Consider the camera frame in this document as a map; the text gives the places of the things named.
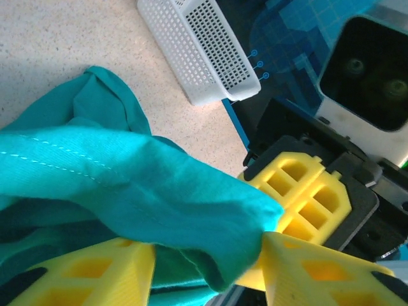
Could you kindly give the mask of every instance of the white perforated container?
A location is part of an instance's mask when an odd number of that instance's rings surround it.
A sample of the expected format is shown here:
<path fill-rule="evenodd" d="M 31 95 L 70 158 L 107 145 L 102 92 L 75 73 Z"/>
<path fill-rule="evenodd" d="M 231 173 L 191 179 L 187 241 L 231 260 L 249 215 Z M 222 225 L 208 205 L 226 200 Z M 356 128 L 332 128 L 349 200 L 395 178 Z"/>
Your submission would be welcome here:
<path fill-rule="evenodd" d="M 215 0 L 139 0 L 138 9 L 191 104 L 238 101 L 261 90 Z"/>

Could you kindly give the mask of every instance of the yellow 3d printed part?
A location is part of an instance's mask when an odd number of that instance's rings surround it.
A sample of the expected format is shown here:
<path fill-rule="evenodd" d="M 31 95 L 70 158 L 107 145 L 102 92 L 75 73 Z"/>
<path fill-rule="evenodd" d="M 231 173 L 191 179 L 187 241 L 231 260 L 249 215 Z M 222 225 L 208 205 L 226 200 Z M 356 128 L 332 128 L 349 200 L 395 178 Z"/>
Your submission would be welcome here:
<path fill-rule="evenodd" d="M 269 305 L 406 306 L 372 274 L 387 268 L 287 235 L 264 235 L 262 264 Z"/>
<path fill-rule="evenodd" d="M 313 244 L 324 244 L 351 211 L 339 173 L 328 173 L 318 157 L 283 152 L 247 183 L 278 201 L 285 213 L 277 232 Z M 239 176 L 245 181 L 244 174 Z M 265 290 L 261 263 L 244 274 L 237 284 Z"/>
<path fill-rule="evenodd" d="M 152 245 L 116 238 L 45 261 L 48 271 L 9 306 L 145 306 Z"/>

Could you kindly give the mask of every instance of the speckled countertop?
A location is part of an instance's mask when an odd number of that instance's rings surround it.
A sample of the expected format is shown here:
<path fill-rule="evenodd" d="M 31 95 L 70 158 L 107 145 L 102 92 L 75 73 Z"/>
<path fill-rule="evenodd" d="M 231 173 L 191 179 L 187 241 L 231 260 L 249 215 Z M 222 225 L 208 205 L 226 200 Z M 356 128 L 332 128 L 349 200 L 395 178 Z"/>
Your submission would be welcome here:
<path fill-rule="evenodd" d="M 221 102 L 191 106 L 136 0 L 0 1 L 0 126 L 89 66 L 132 88 L 153 133 L 231 175 L 246 151 Z"/>

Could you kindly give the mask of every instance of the green towel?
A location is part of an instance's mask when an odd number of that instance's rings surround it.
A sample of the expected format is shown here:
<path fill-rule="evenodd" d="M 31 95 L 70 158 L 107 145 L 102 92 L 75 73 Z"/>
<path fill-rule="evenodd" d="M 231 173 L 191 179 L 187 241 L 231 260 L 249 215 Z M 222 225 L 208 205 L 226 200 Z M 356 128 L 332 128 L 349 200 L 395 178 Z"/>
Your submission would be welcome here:
<path fill-rule="evenodd" d="M 157 244 L 149 305 L 202 305 L 256 261 L 283 213 L 152 136 L 131 90 L 100 67 L 5 127 L 0 161 L 0 284 L 119 236 Z"/>

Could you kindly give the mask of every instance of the teal cloth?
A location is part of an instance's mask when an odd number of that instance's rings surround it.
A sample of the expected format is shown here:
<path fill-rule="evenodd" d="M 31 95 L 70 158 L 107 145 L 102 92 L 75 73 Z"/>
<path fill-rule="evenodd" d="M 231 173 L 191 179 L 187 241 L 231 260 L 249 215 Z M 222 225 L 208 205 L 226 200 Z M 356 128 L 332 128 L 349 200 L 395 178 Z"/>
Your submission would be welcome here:
<path fill-rule="evenodd" d="M 203 305 L 255 262 L 262 232 L 283 213 L 152 136 L 131 90 L 100 67 L 5 127 L 0 162 L 0 284 L 43 260 L 126 237 L 157 245 L 149 305 Z"/>

